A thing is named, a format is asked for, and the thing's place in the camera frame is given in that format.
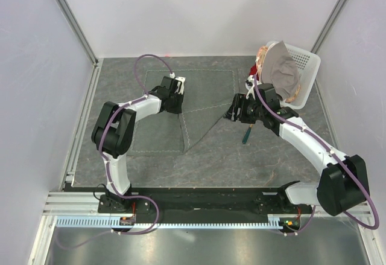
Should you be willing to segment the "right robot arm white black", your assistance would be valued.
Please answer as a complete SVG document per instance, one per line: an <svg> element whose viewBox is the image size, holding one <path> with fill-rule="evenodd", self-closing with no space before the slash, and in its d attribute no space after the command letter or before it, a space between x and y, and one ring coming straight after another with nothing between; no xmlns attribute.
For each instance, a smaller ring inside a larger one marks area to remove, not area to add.
<svg viewBox="0 0 386 265"><path fill-rule="evenodd" d="M283 194L276 197L280 211L288 213L297 205L316 205L337 216L365 202L369 183L363 158L348 156L315 135L297 112L281 106L271 84L259 84L253 92L235 94L224 118L245 124L261 121L318 171L320 178L316 182L293 181L281 187Z"/></svg>

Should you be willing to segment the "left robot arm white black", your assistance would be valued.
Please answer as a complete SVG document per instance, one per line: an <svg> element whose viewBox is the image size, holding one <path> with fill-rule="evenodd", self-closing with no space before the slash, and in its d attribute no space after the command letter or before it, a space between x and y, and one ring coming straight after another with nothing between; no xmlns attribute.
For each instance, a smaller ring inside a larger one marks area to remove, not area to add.
<svg viewBox="0 0 386 265"><path fill-rule="evenodd" d="M185 93L184 77L167 77L143 96L124 103L103 104L91 140L96 145L105 166L107 189L114 194L111 204L118 212L127 212L132 198L126 194L131 183L127 175L126 153L134 135L135 124L161 112L182 113Z"/></svg>

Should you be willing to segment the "grey-green cloth napkin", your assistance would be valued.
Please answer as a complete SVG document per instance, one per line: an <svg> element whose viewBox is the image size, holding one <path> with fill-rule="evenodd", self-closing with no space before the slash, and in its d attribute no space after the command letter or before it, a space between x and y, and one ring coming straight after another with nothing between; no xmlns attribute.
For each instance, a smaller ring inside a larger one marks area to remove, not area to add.
<svg viewBox="0 0 386 265"><path fill-rule="evenodd" d="M178 156L186 153L223 117L239 91L231 69L178 69L186 79L181 114L150 115L134 128L129 156Z"/></svg>

